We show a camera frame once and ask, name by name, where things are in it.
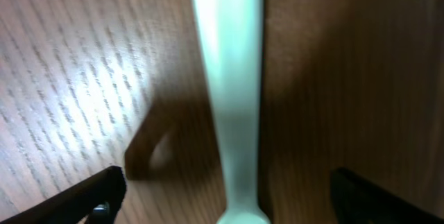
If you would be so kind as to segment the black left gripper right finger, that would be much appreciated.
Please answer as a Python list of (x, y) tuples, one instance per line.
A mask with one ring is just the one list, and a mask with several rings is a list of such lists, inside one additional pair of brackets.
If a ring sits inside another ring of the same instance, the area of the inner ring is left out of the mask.
[(339, 224), (443, 224), (345, 168), (330, 173), (330, 198)]

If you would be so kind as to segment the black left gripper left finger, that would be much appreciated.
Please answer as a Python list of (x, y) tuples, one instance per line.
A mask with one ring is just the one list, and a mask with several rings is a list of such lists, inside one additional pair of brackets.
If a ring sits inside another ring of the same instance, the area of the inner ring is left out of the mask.
[(120, 166), (110, 166), (1, 224), (86, 223), (113, 224), (127, 192)]

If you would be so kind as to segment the pale green plastic fork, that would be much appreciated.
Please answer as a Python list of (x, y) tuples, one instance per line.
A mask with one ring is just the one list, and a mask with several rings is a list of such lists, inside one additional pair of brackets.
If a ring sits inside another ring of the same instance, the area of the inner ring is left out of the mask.
[(193, 0), (226, 209), (219, 223), (269, 223), (258, 201), (264, 0)]

